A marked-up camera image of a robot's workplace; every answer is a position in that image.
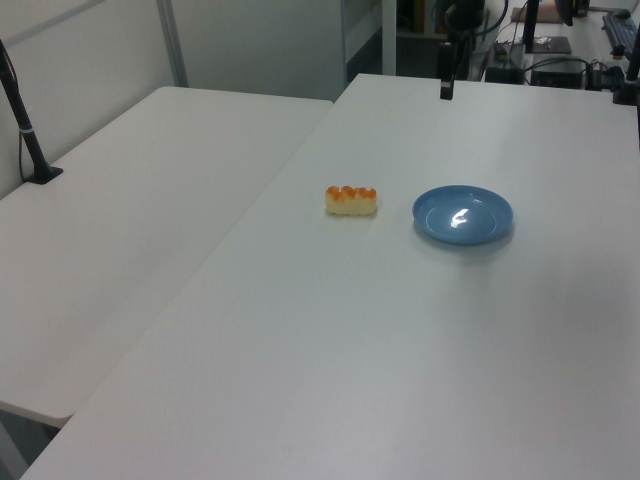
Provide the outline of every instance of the floor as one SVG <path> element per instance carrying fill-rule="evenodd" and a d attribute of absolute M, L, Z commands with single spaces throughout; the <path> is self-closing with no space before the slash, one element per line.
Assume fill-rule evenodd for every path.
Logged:
<path fill-rule="evenodd" d="M 58 433 L 0 410 L 0 480 L 18 480 Z"/>

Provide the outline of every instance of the wall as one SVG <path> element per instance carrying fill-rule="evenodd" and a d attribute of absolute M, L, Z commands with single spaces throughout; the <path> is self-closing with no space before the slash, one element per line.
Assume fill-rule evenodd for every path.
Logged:
<path fill-rule="evenodd" d="M 342 0 L 173 0 L 189 86 L 336 100 Z"/>
<path fill-rule="evenodd" d="M 156 0 L 106 0 L 8 52 L 50 163 L 156 88 L 173 85 Z M 0 198 L 20 185 L 17 157 L 17 124 L 3 92 Z M 25 160 L 30 169 L 28 154 Z"/>
<path fill-rule="evenodd" d="M 380 0 L 345 0 L 344 31 L 347 61 L 382 26 Z"/>

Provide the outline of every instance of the table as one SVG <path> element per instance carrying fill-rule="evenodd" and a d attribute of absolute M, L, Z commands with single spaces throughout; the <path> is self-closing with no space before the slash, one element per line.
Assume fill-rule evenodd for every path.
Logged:
<path fill-rule="evenodd" d="M 163 88 L 0 202 L 0 408 L 62 426 L 330 108 Z"/>
<path fill-rule="evenodd" d="M 358 76 L 24 480 L 635 480 L 635 109 L 439 87 Z M 327 215 L 336 183 L 377 215 Z M 512 234 L 420 235 L 446 184 L 502 194 Z"/>
<path fill-rule="evenodd" d="M 525 4 L 524 0 L 517 0 L 513 2 L 516 7 L 522 7 Z M 503 25 L 507 25 L 510 22 L 512 7 L 509 7 L 509 14 L 503 21 Z M 602 30 L 603 22 L 602 17 L 605 13 L 602 12 L 589 12 L 584 18 L 574 18 L 573 26 L 569 27 L 563 23 L 538 23 L 536 25 L 536 36 L 562 36 L 569 39 L 571 44 L 572 56 L 582 58 L 586 61 L 599 60 L 610 61 L 611 60 L 611 43 L 604 30 Z M 638 15 L 634 14 L 633 19 L 637 22 Z M 513 38 L 513 31 L 515 24 L 505 28 L 500 34 L 500 41 L 511 42 Z M 523 22 L 518 24 L 517 38 L 522 37 Z"/>
<path fill-rule="evenodd" d="M 506 26 L 510 22 L 511 11 L 514 7 L 522 7 L 525 4 L 525 0 L 516 0 L 515 2 L 509 2 L 509 11 L 504 21 L 503 26 Z M 494 11 L 494 15 L 499 15 L 502 10 Z M 396 0 L 382 0 L 382 72 L 384 75 L 396 74 L 396 25 L 395 25 L 395 13 L 396 13 Z M 536 36 L 564 36 L 569 39 L 571 43 L 572 55 L 579 58 L 583 58 L 586 61 L 597 59 L 600 61 L 608 61 L 611 59 L 611 45 L 607 34 L 602 31 L 602 17 L 604 13 L 601 12 L 589 12 L 585 18 L 574 18 L 574 24 L 572 27 L 568 27 L 564 24 L 544 24 L 539 23 L 536 25 Z M 634 21 L 638 23 L 640 21 L 640 12 L 634 13 Z M 515 24 L 507 27 L 502 31 L 498 40 L 509 41 L 513 37 L 513 31 Z M 523 23 L 518 24 L 517 37 L 522 36 Z M 531 58 L 528 59 L 528 64 L 531 64 Z"/>

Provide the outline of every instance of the blue plate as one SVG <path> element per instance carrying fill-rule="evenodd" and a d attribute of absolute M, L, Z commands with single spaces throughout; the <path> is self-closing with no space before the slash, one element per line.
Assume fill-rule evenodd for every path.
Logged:
<path fill-rule="evenodd" d="M 413 219 L 427 235 L 447 243 L 478 245 L 500 238 L 513 222 L 511 205 L 484 188 L 451 185 L 429 190 L 413 204 Z"/>

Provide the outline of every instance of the white table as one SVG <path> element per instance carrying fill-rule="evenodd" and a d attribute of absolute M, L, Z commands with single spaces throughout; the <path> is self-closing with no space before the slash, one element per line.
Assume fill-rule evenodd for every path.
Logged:
<path fill-rule="evenodd" d="M 439 86 L 359 76 L 24 480 L 636 480 L 635 109 Z M 334 183 L 378 214 L 327 215 Z M 446 184 L 513 234 L 423 238 Z"/>
<path fill-rule="evenodd" d="M 0 202 L 0 408 L 61 426 L 330 108 L 164 88 Z"/>

